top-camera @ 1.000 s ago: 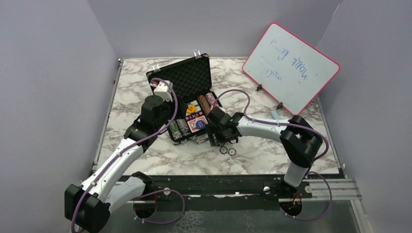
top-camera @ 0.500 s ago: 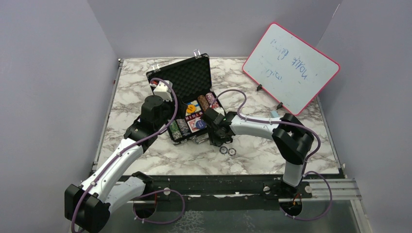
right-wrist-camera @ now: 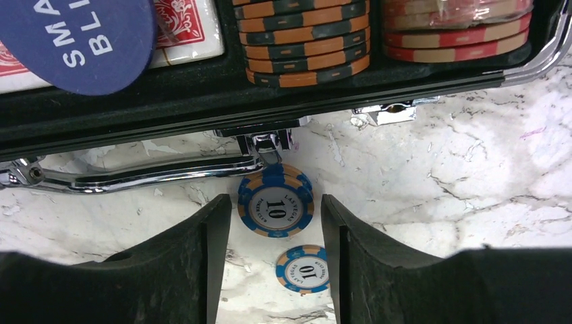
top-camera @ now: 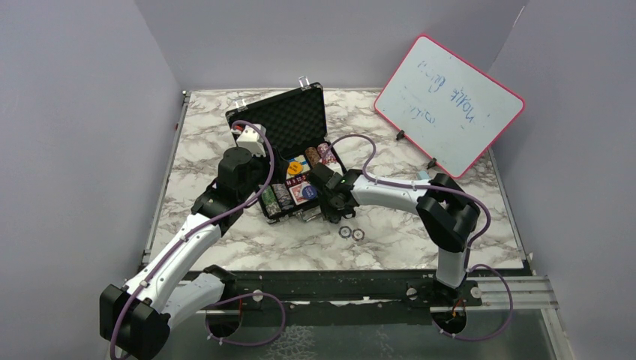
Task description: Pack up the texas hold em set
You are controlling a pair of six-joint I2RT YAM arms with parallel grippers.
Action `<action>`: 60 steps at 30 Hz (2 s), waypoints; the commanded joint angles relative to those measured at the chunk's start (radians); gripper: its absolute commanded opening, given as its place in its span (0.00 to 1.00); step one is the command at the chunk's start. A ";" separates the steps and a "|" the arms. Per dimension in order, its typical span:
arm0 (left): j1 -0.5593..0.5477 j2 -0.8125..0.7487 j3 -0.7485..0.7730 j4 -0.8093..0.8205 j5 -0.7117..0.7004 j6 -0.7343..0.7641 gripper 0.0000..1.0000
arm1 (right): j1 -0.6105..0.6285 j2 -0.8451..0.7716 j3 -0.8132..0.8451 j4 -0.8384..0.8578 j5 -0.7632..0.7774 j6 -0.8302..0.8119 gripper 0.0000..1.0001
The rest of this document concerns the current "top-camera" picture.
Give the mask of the dark blue small blind button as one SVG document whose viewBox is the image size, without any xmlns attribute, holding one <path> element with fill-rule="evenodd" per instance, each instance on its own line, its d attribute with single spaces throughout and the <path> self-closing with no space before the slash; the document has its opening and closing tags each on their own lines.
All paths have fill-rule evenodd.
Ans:
<svg viewBox="0 0 636 360">
<path fill-rule="evenodd" d="M 308 184 L 301 189 L 301 195 L 306 200 L 313 200 L 317 198 L 317 190 L 314 186 Z"/>
</svg>

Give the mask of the black poker set case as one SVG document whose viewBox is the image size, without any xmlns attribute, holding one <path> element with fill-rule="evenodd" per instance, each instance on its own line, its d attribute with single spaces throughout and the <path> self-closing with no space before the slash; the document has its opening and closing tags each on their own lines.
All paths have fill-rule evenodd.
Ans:
<svg viewBox="0 0 636 360">
<path fill-rule="evenodd" d="M 245 120 L 266 129 L 266 138 L 271 143 L 277 161 L 286 161 L 305 156 L 305 149 L 317 147 L 321 143 L 331 144 L 327 139 L 326 108 L 323 86 L 318 82 L 303 83 L 299 88 L 267 97 L 253 103 L 236 105 L 225 112 L 229 125 L 236 120 Z M 269 186 L 287 180 L 287 170 L 280 164 L 276 166 Z M 292 215 L 306 215 L 317 210 L 322 215 L 318 199 L 296 205 L 289 211 L 269 217 L 261 197 L 258 200 L 263 216 L 271 223 L 285 220 Z"/>
</svg>

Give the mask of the red playing card deck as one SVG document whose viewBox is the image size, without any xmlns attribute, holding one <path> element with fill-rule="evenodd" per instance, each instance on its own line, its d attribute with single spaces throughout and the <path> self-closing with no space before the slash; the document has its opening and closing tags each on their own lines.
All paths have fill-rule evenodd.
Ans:
<svg viewBox="0 0 636 360">
<path fill-rule="evenodd" d="M 289 188 L 292 200 L 296 205 L 301 205 L 317 198 L 317 190 L 311 184 L 303 181 Z"/>
</svg>

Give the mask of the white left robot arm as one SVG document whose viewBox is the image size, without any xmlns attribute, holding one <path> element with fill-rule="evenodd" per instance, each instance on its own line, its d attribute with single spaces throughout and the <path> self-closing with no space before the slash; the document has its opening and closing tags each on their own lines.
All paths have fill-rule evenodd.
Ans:
<svg viewBox="0 0 636 360">
<path fill-rule="evenodd" d="M 179 282 L 203 255 L 258 200 L 275 173 L 275 153 L 260 157 L 242 147 L 227 149 L 217 177 L 193 202 L 190 214 L 169 244 L 121 286 L 110 284 L 99 297 L 99 333 L 111 359 L 153 359 L 176 323 L 167 310 Z"/>
</svg>

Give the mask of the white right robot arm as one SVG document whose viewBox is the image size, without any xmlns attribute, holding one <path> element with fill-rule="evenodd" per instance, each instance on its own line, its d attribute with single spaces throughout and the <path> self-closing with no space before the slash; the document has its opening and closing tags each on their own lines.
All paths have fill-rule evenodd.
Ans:
<svg viewBox="0 0 636 360">
<path fill-rule="evenodd" d="M 387 178 L 371 180 L 360 169 L 341 175 L 323 164 L 316 165 L 307 181 L 317 192 L 325 217 L 332 222 L 356 215 L 359 206 L 380 206 L 419 216 L 428 238 L 438 247 L 433 297 L 451 305 L 463 294 L 467 276 L 469 236 L 482 211 L 447 175 L 429 181 Z"/>
</svg>

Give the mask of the orange big blind button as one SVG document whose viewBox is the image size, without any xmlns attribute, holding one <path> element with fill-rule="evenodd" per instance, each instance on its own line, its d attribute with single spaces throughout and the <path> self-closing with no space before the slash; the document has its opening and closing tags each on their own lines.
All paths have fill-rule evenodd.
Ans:
<svg viewBox="0 0 636 360">
<path fill-rule="evenodd" d="M 297 176 L 303 172 L 303 165 L 298 161 L 289 162 L 286 173 L 288 176 Z"/>
</svg>

